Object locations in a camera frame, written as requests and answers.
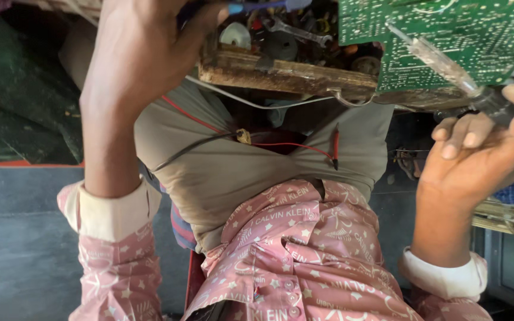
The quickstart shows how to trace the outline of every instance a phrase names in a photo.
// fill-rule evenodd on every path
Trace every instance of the shirt cuff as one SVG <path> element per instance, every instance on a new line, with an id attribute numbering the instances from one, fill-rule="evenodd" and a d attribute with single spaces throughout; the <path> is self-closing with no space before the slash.
<path id="1" fill-rule="evenodd" d="M 132 193 L 112 199 L 91 195 L 81 182 L 71 188 L 63 214 L 80 235 L 120 242 L 153 220 L 161 200 L 160 192 L 145 178 Z"/>
<path id="2" fill-rule="evenodd" d="M 472 298 L 487 287 L 487 262 L 471 252 L 471 260 L 464 266 L 448 268 L 431 265 L 404 249 L 398 262 L 400 273 L 413 285 L 444 300 Z"/>

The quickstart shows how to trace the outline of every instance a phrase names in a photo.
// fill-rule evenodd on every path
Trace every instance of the spanner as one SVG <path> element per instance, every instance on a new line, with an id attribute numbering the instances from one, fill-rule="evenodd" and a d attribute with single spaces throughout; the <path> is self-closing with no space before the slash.
<path id="1" fill-rule="evenodd" d="M 281 20 L 281 18 L 279 18 L 277 16 L 273 16 L 273 22 L 274 22 L 273 25 L 270 24 L 270 22 L 271 22 L 270 20 L 266 21 L 264 19 L 263 22 L 264 22 L 265 28 L 267 28 L 267 30 L 270 32 L 285 32 L 285 33 L 291 34 L 298 38 L 317 42 L 320 45 L 320 47 L 322 47 L 322 48 L 326 48 L 327 41 L 332 41 L 331 35 L 321 36 L 321 35 L 316 35 L 314 33 L 306 32 L 302 29 L 295 28 L 293 26 L 289 26 L 288 24 L 284 23 Z"/>

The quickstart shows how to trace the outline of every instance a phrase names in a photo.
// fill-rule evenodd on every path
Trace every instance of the printed circuit board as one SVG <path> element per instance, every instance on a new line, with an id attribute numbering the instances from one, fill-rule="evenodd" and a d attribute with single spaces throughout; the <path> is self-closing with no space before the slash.
<path id="1" fill-rule="evenodd" d="M 514 70 L 514 0 L 340 0 L 339 44 L 383 44 L 378 92 L 450 86 L 408 52 L 386 21 L 430 41 L 478 84 L 500 84 Z"/>

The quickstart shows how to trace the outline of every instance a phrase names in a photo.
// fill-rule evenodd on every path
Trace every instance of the green surface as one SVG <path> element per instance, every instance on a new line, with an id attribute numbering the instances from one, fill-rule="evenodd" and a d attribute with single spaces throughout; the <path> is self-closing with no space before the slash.
<path id="1" fill-rule="evenodd" d="M 377 91 L 450 86 L 384 25 L 424 37 L 465 68 L 478 84 L 500 84 L 514 70 L 514 0 L 340 0 L 339 43 L 384 44 Z"/>

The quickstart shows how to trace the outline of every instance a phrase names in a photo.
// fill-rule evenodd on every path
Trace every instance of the beige cloth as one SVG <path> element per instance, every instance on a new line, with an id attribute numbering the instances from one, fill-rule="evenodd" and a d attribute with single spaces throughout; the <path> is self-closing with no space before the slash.
<path id="1" fill-rule="evenodd" d="M 61 62 L 76 84 L 83 84 L 94 44 L 88 26 L 75 27 L 61 50 Z M 218 130 L 232 123 L 215 96 L 183 81 L 167 97 L 191 115 Z M 221 139 L 207 143 L 153 174 L 166 187 L 186 222 L 192 225 L 198 246 L 206 252 L 220 244 L 223 225 L 239 204 L 263 190 L 292 178 L 319 178 L 355 186 L 369 200 L 374 183 L 387 164 L 384 139 L 393 105 L 335 109 L 304 144 L 329 151 L 339 123 L 339 170 L 323 154 L 299 148 L 279 155 L 254 146 Z M 164 100 L 148 106 L 135 124 L 138 157 L 154 169 L 184 147 L 216 133 L 183 115 Z"/>

